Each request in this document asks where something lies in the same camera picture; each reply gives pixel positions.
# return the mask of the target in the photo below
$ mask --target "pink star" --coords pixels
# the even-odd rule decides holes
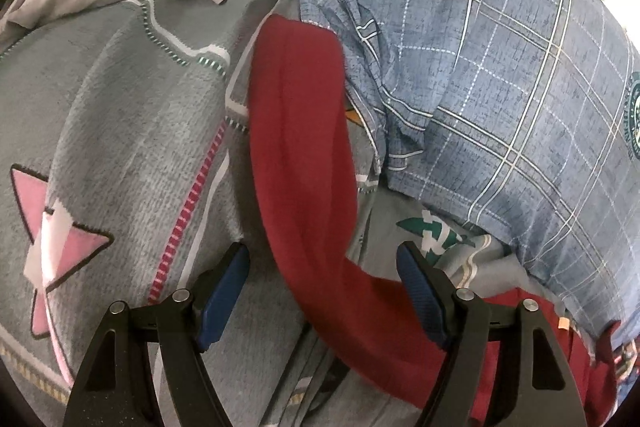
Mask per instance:
[[[51,220],[52,213],[46,209],[47,181],[35,174],[25,171],[18,166],[11,169],[11,178],[14,184],[14,193],[24,225],[29,234],[31,244],[34,245],[38,234],[42,229],[43,220]],[[51,336],[51,342],[56,360],[60,366],[65,380],[72,385],[73,378],[66,363],[60,341],[55,334],[55,329],[50,317],[47,293],[62,284],[70,275],[81,269],[94,256],[111,244],[111,238],[107,235],[91,232],[85,227],[73,223],[68,230],[66,241],[62,248],[62,254],[57,266],[52,273],[43,275],[43,288],[35,287],[33,295],[33,308],[31,312],[31,333],[35,337]]]

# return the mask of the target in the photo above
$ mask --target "blue gripper pad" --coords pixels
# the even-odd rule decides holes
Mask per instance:
[[[202,309],[202,324],[196,338],[201,351],[220,340],[248,275],[249,251],[242,245]]]
[[[445,330],[444,311],[429,280],[405,245],[400,245],[396,252],[396,269],[427,337],[441,349],[447,349],[450,339]]]

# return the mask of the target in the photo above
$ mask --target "orange tag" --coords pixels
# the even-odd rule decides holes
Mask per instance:
[[[364,125],[362,124],[362,120],[357,114],[357,111],[355,111],[354,109],[350,109],[347,111],[346,114],[347,114],[347,120],[352,121],[354,124],[359,125],[360,127],[364,127]]]
[[[567,317],[560,317],[558,320],[558,329],[569,331],[569,329],[571,329],[571,320]]]

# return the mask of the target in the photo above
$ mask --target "red cloth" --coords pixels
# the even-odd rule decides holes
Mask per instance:
[[[364,378],[422,408],[444,352],[422,331],[401,283],[372,277],[345,257],[357,207],[343,63],[330,31],[279,16],[265,22],[249,89],[260,213],[278,268],[321,338]],[[549,302],[520,289],[487,301],[515,306],[527,297],[558,323]],[[584,402],[594,374],[588,354],[573,331],[555,329]],[[497,355],[490,344],[472,413],[478,419],[486,415]],[[606,415],[613,400],[593,406]]]

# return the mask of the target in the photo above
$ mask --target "yellow stripe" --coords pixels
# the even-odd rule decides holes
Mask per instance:
[[[289,399],[289,403],[287,404],[287,406],[289,406],[289,405],[300,405],[300,403],[302,403],[302,399],[304,397],[305,397],[305,393],[294,394]]]
[[[3,343],[0,343],[0,355],[5,357],[8,362],[15,367],[16,371],[28,382],[35,385],[43,393],[48,394],[53,399],[66,405],[69,400],[68,394],[57,386],[52,385],[49,381],[44,380],[40,375],[31,370],[27,364],[21,359],[16,357],[12,351],[10,351]]]

